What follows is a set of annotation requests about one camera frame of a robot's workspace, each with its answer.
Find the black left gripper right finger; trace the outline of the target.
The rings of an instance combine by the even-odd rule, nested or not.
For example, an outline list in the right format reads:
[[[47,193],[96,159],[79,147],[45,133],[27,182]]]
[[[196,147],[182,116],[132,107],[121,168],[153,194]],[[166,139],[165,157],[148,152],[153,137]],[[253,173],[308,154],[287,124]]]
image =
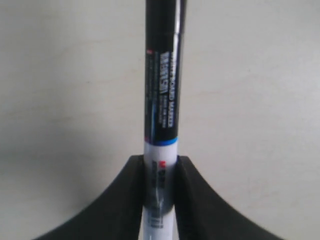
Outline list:
[[[181,240],[278,240],[228,204],[197,170],[179,156],[175,167],[174,206]]]

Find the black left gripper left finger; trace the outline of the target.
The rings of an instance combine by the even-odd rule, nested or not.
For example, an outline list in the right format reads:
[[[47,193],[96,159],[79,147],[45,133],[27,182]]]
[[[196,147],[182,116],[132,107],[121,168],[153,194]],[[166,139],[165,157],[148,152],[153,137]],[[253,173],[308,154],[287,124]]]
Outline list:
[[[142,155],[129,157],[108,188],[41,240],[137,240],[145,196]]]

